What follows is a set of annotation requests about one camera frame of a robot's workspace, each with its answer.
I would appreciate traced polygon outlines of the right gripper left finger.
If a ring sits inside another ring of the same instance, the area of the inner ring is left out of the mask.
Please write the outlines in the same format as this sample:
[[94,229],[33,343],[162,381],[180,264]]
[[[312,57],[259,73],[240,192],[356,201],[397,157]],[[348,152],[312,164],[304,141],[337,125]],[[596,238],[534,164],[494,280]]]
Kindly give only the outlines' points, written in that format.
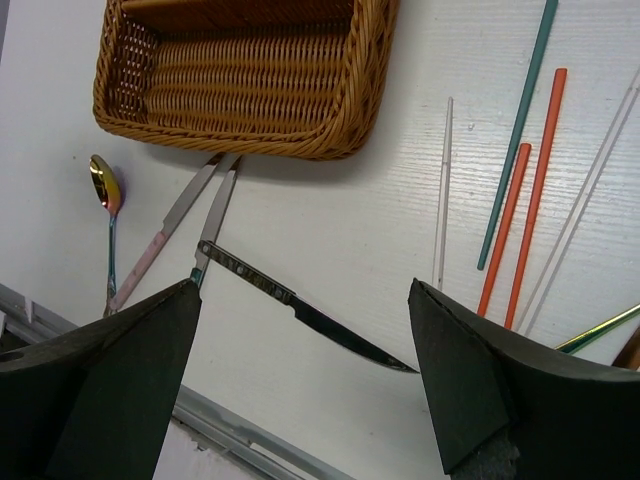
[[4,479],[150,479],[201,310],[190,279],[1,355]]

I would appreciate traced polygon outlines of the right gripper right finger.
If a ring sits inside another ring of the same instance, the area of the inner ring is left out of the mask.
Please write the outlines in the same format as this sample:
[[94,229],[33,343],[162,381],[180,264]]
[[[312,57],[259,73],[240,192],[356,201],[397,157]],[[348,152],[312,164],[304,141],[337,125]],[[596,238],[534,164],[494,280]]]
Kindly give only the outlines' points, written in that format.
[[449,477],[638,477],[637,372],[541,345],[420,280],[408,305]]

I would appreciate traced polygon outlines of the green rainbow fork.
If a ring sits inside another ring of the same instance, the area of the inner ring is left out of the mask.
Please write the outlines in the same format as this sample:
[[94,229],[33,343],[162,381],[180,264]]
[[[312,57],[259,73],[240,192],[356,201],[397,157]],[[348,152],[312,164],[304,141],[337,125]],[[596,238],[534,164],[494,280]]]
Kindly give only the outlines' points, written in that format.
[[555,347],[555,350],[565,354],[574,354],[575,352],[585,348],[587,345],[593,343],[597,339],[609,333],[616,327],[621,326],[627,321],[635,318],[639,315],[639,311],[640,305],[637,304],[634,307],[631,307],[619,313],[618,315],[582,332],[572,339],[561,343],[560,345]]

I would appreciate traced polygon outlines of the copper fork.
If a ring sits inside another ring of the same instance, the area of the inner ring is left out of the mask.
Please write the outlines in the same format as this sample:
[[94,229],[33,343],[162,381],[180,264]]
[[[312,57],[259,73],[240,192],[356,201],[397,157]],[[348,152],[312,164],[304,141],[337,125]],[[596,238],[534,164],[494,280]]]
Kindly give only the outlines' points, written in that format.
[[618,368],[625,368],[637,371],[640,366],[640,326],[637,327],[633,335],[626,342],[622,350],[614,359],[612,365]]

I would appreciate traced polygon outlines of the gold rainbow spoon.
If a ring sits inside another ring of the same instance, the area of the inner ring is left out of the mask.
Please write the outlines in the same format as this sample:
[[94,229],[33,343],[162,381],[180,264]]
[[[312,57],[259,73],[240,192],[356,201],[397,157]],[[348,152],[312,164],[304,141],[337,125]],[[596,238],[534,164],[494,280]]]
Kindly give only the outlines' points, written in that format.
[[109,240],[107,261],[106,303],[103,316],[112,314],[111,301],[115,298],[116,286],[116,223],[123,203],[123,194],[114,170],[98,154],[89,161],[91,179],[101,205],[109,214]]

